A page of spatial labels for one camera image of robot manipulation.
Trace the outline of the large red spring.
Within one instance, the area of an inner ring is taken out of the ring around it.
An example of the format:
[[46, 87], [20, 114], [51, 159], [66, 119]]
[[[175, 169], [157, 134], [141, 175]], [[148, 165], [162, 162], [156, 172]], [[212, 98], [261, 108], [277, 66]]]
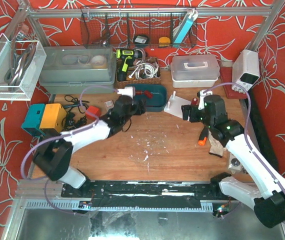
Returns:
[[145, 91], [144, 91], [144, 95], [145, 95], [148, 99], [152, 99], [152, 98], [153, 98], [153, 94], [152, 94], [150, 91], [148, 91], [148, 90], [145, 90]]

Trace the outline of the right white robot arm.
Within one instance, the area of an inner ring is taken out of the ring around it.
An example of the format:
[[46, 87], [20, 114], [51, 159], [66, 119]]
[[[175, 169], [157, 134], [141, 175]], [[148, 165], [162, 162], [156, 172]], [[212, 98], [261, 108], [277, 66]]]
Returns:
[[201, 98], [198, 105], [182, 105], [182, 118], [202, 123], [212, 137], [242, 164], [256, 187], [223, 172], [211, 178], [215, 191], [230, 196], [251, 208], [267, 228], [285, 222], [285, 178], [253, 145], [243, 126], [228, 118], [225, 101], [216, 94]]

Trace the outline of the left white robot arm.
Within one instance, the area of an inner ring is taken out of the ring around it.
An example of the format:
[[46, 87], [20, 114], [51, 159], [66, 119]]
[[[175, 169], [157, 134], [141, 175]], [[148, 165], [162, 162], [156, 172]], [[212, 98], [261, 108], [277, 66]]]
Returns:
[[70, 166], [73, 153], [122, 132], [132, 116], [140, 116], [145, 112], [145, 99], [133, 100], [130, 96], [121, 95], [114, 107], [91, 125], [57, 134], [48, 132], [32, 160], [51, 181], [60, 181], [74, 189], [81, 189], [89, 185], [90, 180], [80, 170]]

